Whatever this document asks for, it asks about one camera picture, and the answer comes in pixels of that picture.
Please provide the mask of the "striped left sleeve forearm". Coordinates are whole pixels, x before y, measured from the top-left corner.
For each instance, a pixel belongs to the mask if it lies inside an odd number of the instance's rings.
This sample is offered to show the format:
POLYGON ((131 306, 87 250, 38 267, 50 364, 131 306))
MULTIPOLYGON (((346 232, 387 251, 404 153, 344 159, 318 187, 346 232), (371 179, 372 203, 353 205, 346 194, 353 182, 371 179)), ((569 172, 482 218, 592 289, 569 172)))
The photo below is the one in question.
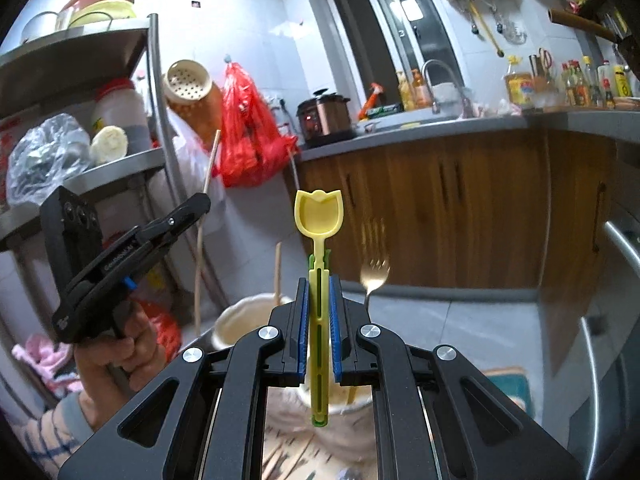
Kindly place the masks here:
POLYGON ((96 404, 90 396, 76 392, 38 419, 9 424, 9 432, 37 469, 47 479, 56 479, 70 456, 94 434, 95 414, 96 404))

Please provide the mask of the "left hand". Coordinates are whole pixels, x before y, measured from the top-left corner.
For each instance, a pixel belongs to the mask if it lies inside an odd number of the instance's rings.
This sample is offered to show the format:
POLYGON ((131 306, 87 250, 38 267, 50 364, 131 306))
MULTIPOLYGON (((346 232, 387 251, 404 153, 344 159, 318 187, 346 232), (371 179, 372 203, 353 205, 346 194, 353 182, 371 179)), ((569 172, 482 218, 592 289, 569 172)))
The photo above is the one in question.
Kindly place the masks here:
POLYGON ((112 369, 123 370, 127 386, 140 391, 166 365, 165 348, 156 340, 154 325, 140 304, 131 305, 122 338, 101 335, 78 344, 74 358, 84 391, 79 405, 89 427, 96 431, 108 422, 129 399, 116 384, 112 369))

